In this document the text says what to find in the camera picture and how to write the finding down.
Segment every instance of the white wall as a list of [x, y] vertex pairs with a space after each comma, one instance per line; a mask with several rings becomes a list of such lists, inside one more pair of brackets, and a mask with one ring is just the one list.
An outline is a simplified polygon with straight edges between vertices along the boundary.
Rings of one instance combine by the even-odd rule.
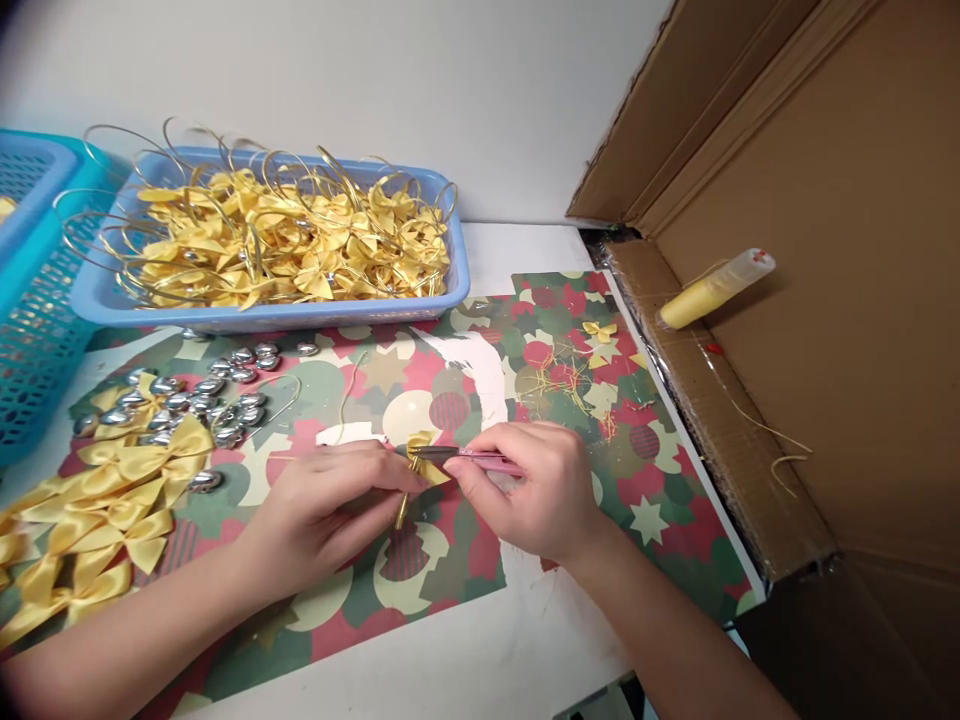
[[556, 222], [670, 0], [23, 4], [0, 47], [2, 125], [159, 139], [178, 115], [438, 170], [468, 220]]

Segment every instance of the silver jingle bell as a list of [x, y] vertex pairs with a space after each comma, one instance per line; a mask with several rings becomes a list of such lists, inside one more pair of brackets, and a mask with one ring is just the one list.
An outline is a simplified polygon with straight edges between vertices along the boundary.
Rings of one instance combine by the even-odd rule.
[[126, 395], [117, 398], [117, 405], [120, 407], [137, 407], [147, 402], [147, 399], [137, 389], [133, 389]]
[[237, 405], [241, 408], [259, 407], [267, 401], [267, 396], [263, 393], [244, 393], [237, 398]]
[[256, 356], [250, 348], [237, 348], [230, 353], [230, 362], [234, 365], [253, 365]]
[[259, 425], [260, 421], [263, 420], [266, 410], [262, 405], [251, 408], [243, 408], [240, 411], [240, 414], [237, 415], [237, 420], [244, 427], [253, 427], [254, 425]]
[[139, 385], [140, 376], [143, 375], [143, 373], [147, 373], [147, 375], [156, 375], [157, 371], [153, 368], [134, 368], [127, 373], [127, 385]]
[[150, 418], [150, 422], [147, 423], [147, 430], [150, 432], [157, 432], [159, 430], [166, 430], [172, 425], [173, 413], [167, 408], [161, 408], [154, 413], [152, 418]]
[[219, 428], [213, 433], [213, 444], [218, 448], [229, 450], [236, 447], [242, 440], [243, 428], [235, 426]]
[[220, 398], [213, 395], [194, 395], [190, 398], [190, 412], [205, 415], [220, 404]]
[[148, 445], [160, 445], [166, 447], [170, 444], [170, 441], [173, 439], [173, 433], [169, 430], [161, 430], [158, 433], [148, 436], [147, 444]]
[[150, 392], [154, 395], [173, 395], [183, 389], [180, 378], [160, 377], [150, 383]]
[[223, 378], [206, 378], [193, 386], [195, 393], [201, 395], [216, 395], [223, 390]]
[[221, 380], [226, 380], [230, 377], [230, 371], [233, 370], [233, 363], [231, 363], [226, 358], [217, 358], [212, 363], [210, 363], [210, 374], [214, 377], [220, 378]]
[[193, 340], [195, 342], [206, 342], [207, 340], [213, 340], [213, 335], [210, 333], [202, 333], [199, 330], [194, 330], [193, 328], [183, 328], [180, 331], [180, 337], [184, 340]]
[[279, 364], [280, 356], [278, 355], [262, 355], [257, 358], [258, 370], [275, 370]]
[[300, 357], [313, 357], [318, 352], [320, 352], [320, 348], [317, 347], [316, 343], [297, 343], [297, 353]]
[[207, 420], [210, 421], [210, 427], [226, 425], [227, 423], [233, 422], [236, 417], [236, 408], [230, 405], [221, 405], [207, 411]]
[[133, 413], [126, 408], [112, 408], [100, 416], [101, 425], [123, 427], [133, 422]]
[[253, 368], [236, 367], [230, 372], [230, 379], [246, 385], [257, 379], [257, 371]]
[[257, 357], [266, 357], [267, 355], [277, 355], [280, 353], [280, 349], [274, 343], [257, 343], [253, 351], [257, 354]]
[[96, 415], [84, 415], [83, 417], [77, 418], [76, 422], [73, 423], [73, 436], [92, 437], [99, 425], [99, 417]]
[[201, 470], [187, 485], [187, 490], [206, 494], [222, 482], [223, 475], [216, 470]]
[[190, 407], [191, 400], [193, 400], [193, 393], [179, 392], [168, 397], [163, 404], [168, 410], [183, 412]]

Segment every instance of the yellow glue stick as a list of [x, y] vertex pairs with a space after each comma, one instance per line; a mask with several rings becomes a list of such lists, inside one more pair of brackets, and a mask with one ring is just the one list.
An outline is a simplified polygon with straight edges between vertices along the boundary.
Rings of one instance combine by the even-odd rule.
[[703, 280], [697, 280], [660, 308], [657, 321], [664, 330], [686, 327], [753, 285], [776, 266], [777, 263], [768, 253], [759, 248], [750, 248]]

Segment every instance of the teal mesh basket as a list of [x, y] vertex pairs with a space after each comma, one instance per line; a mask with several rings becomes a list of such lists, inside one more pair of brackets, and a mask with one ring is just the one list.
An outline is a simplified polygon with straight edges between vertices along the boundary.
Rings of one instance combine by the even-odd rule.
[[[0, 195], [17, 201], [0, 225], [0, 467], [36, 446], [95, 329], [70, 307], [83, 262], [63, 242], [60, 216], [107, 212], [123, 169], [93, 160], [71, 138], [0, 131]], [[58, 203], [61, 192], [70, 192]], [[72, 229], [93, 240], [99, 218]]]

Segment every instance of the hand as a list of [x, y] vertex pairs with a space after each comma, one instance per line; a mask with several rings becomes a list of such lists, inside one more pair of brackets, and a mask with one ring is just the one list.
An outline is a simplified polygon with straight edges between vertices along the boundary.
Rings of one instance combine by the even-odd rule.
[[231, 552], [269, 604], [332, 575], [426, 487], [376, 440], [317, 448], [287, 466]]
[[493, 531], [521, 550], [565, 565], [611, 526], [593, 499], [587, 450], [575, 432], [549, 422], [500, 423], [467, 447], [503, 453], [526, 474], [504, 494], [465, 457], [443, 466]]

